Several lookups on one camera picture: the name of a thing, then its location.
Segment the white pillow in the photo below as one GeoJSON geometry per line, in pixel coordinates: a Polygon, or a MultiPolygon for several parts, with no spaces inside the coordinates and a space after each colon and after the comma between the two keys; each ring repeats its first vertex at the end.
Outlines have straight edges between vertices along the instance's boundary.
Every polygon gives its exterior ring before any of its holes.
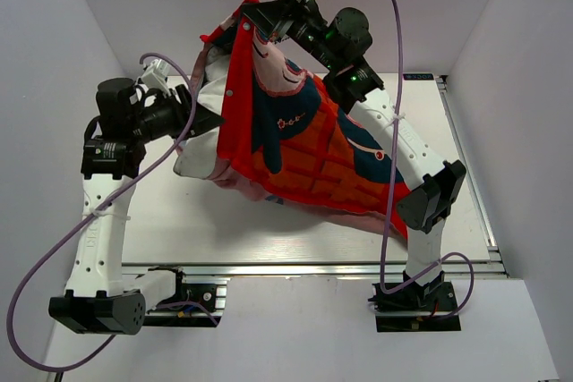
{"type": "MultiPolygon", "coordinates": [[[[203,83],[198,102],[215,114],[222,114],[230,54],[222,48],[210,47],[199,56],[199,66],[192,76],[202,72],[203,83]]],[[[174,164],[174,173],[182,177],[208,179],[216,170],[219,127],[185,142],[174,164]]]]}

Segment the red patterned pillowcase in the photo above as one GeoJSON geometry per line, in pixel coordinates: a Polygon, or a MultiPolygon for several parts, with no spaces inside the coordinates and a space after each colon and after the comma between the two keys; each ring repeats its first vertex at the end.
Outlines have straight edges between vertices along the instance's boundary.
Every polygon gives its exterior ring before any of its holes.
{"type": "Polygon", "coordinates": [[[342,225],[399,235],[406,224],[386,206],[384,151],[298,66],[234,12],[202,37],[230,54],[217,163],[205,179],[247,199],[269,200],[342,225]]]}

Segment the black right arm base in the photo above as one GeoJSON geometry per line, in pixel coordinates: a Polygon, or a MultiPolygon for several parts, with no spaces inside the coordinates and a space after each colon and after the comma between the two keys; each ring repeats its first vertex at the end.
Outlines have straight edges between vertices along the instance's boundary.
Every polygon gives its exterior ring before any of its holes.
{"type": "Polygon", "coordinates": [[[451,282],[440,274],[425,288],[417,283],[393,294],[373,284],[368,304],[375,315],[378,333],[459,332],[462,329],[458,301],[451,282]]]}

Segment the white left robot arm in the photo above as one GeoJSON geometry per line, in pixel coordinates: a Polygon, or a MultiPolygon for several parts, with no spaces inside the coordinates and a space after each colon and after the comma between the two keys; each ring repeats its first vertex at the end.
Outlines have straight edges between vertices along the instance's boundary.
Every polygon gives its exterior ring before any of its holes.
{"type": "Polygon", "coordinates": [[[213,284],[187,284],[184,271],[155,266],[130,283],[122,254],[128,211],[146,144],[191,138],[223,123],[220,115],[174,89],[114,78],[98,85],[98,115],[86,127],[81,160],[83,217],[73,270],[49,315],[76,334],[135,335],[144,326],[190,327],[196,313],[212,313],[213,284]]]}

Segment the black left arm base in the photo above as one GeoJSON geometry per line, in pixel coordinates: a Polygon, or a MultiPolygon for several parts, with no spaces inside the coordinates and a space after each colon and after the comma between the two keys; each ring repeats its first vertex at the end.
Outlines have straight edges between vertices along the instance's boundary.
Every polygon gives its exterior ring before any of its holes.
{"type": "Polygon", "coordinates": [[[221,281],[189,276],[182,267],[155,266],[147,273],[171,272],[175,293],[146,313],[145,327],[216,327],[225,307],[221,281]]]}

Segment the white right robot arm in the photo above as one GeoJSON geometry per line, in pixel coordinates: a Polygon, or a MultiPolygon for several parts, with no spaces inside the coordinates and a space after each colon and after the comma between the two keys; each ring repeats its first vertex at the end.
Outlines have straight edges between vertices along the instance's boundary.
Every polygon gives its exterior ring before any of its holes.
{"type": "Polygon", "coordinates": [[[465,166],[430,149],[400,116],[399,100],[390,99],[364,58],[372,45],[364,13],[346,7],[326,22],[315,0],[275,0],[244,5],[241,14],[264,39],[290,38],[325,66],[323,81],[330,98],[384,151],[382,172],[389,180],[386,206],[405,222],[408,245],[402,284],[381,290],[385,295],[405,290],[411,307],[427,308],[444,282],[442,231],[465,179],[465,166]]]}

